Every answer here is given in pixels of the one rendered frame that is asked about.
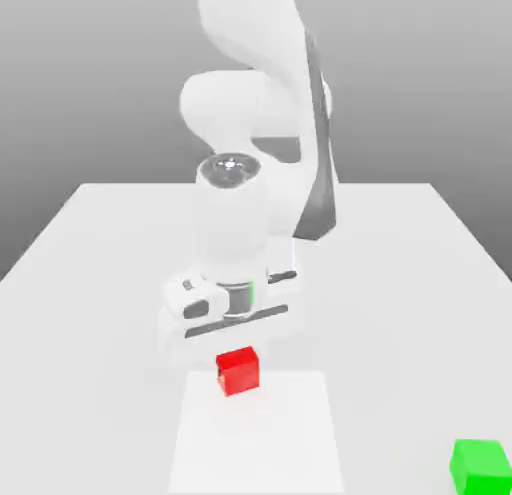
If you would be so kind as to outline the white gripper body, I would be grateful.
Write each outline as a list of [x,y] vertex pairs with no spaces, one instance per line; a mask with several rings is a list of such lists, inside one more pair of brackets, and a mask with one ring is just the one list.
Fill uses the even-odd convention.
[[210,368],[220,354],[252,347],[258,356],[268,345],[301,331],[301,296],[293,294],[246,319],[183,327],[166,308],[157,320],[157,351],[171,368]]

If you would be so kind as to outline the small red cube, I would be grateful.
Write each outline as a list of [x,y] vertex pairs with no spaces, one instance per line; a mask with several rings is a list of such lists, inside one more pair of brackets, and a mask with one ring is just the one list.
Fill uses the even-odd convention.
[[259,357],[252,346],[216,356],[217,380],[226,397],[260,386]]

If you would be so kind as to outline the small green cube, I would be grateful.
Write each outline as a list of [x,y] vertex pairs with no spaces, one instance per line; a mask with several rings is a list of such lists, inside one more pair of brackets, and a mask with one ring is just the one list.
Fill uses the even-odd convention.
[[497,440],[457,439],[449,468],[457,495],[512,494],[512,465]]

